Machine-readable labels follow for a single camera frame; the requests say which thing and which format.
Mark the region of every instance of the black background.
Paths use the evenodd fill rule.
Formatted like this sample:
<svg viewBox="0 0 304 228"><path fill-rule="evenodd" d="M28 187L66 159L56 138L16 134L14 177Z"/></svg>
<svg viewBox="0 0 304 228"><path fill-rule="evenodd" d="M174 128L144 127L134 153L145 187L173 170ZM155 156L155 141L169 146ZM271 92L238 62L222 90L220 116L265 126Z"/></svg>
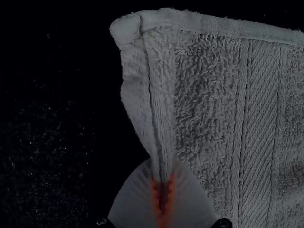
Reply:
<svg viewBox="0 0 304 228"><path fill-rule="evenodd" d="M148 158L120 99L116 18L174 7L304 30L299 9L1 2L0 227L98 227Z"/></svg>

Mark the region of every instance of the white fan-shaped object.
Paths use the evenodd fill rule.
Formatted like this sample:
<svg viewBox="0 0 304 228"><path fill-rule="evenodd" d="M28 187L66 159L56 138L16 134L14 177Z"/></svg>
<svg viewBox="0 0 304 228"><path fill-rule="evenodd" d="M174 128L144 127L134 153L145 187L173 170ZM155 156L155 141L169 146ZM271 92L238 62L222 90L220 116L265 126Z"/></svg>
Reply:
<svg viewBox="0 0 304 228"><path fill-rule="evenodd" d="M192 171L175 160L175 197L170 228L210 228L213 206ZM139 165L117 194L108 219L117 228L158 228L152 196L151 160Z"/></svg>

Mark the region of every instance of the white towel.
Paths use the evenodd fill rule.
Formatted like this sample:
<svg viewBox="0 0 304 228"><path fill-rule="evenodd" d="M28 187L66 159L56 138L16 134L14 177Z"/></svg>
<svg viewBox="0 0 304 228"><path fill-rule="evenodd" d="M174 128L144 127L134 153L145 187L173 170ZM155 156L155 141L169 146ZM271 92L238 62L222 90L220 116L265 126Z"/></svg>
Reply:
<svg viewBox="0 0 304 228"><path fill-rule="evenodd" d="M304 228L304 34L169 8L110 31L154 176L176 155L235 228Z"/></svg>

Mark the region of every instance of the towel border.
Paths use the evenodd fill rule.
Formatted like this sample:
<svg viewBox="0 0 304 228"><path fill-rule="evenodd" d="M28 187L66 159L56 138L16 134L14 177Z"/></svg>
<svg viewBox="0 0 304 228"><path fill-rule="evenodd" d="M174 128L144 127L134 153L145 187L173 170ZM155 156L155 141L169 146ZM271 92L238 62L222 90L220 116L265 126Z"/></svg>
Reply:
<svg viewBox="0 0 304 228"><path fill-rule="evenodd" d="M132 43L144 32L160 26L178 27L184 31L212 33L234 38L257 39L289 45L304 46L304 33L273 25L234 20L171 8L144 10L115 20L110 32L117 46Z"/></svg>

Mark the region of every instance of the gray towel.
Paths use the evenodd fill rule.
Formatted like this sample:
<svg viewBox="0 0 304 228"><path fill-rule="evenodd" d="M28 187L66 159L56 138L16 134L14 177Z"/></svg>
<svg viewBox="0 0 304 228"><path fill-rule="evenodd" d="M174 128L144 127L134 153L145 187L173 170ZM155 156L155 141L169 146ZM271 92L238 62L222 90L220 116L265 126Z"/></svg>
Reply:
<svg viewBox="0 0 304 228"><path fill-rule="evenodd" d="M112 23L158 181L188 165L236 228L304 228L304 34L174 9Z"/></svg>

